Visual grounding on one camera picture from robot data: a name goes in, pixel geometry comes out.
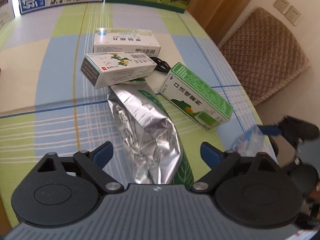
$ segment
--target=black cable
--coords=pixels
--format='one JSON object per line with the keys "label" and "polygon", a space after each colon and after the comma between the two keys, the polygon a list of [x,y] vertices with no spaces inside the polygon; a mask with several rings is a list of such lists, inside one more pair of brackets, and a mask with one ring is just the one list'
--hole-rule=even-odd
{"label": "black cable", "polygon": [[155,63],[157,63],[157,66],[155,68],[156,71],[162,72],[162,73],[168,73],[170,71],[170,66],[165,61],[157,58],[152,57],[151,58]]}

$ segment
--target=wall socket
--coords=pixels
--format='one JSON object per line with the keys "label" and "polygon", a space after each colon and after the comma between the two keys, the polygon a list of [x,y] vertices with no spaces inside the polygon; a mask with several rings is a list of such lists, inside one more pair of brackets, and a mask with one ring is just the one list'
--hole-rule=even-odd
{"label": "wall socket", "polygon": [[282,14],[285,14],[290,7],[290,3],[287,0],[276,0],[273,4]]}
{"label": "wall socket", "polygon": [[295,26],[302,19],[301,13],[294,6],[291,6],[289,8],[289,10],[285,14],[285,17]]}

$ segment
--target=table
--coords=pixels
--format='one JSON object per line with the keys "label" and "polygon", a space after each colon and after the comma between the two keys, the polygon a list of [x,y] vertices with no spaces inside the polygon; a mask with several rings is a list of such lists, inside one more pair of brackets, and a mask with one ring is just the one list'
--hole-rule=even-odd
{"label": "table", "polygon": [[[200,157],[203,141],[229,149],[261,123],[227,61],[188,12],[86,3],[23,15],[0,29],[0,194],[12,225],[17,220],[11,194],[47,152],[71,156],[111,141],[114,157],[104,170],[125,185],[133,182],[107,89],[95,90],[79,71],[98,27],[152,30],[161,45],[159,58],[170,66],[184,63],[234,107],[229,122],[207,133],[158,95],[177,127],[195,180],[209,171]],[[146,80],[157,93],[164,78],[154,71]],[[264,150],[274,155],[267,141]]]}

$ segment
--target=foil packaging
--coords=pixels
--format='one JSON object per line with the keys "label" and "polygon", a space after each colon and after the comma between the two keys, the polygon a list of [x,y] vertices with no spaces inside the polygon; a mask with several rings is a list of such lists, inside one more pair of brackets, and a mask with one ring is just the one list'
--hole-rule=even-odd
{"label": "foil packaging", "polygon": [[136,183],[193,184],[175,125],[144,79],[110,86],[108,103]]}

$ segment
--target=green and white box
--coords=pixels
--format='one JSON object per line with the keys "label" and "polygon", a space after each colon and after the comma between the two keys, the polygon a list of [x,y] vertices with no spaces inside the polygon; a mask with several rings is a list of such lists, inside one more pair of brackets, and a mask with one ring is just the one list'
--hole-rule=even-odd
{"label": "green and white box", "polygon": [[149,76],[156,65],[145,53],[89,53],[80,70],[98,89]]}
{"label": "green and white box", "polygon": [[232,115],[232,106],[181,63],[169,71],[159,92],[207,131]]}
{"label": "green and white box", "polygon": [[160,45],[151,31],[99,28],[94,34],[93,52],[135,51],[158,57]]}

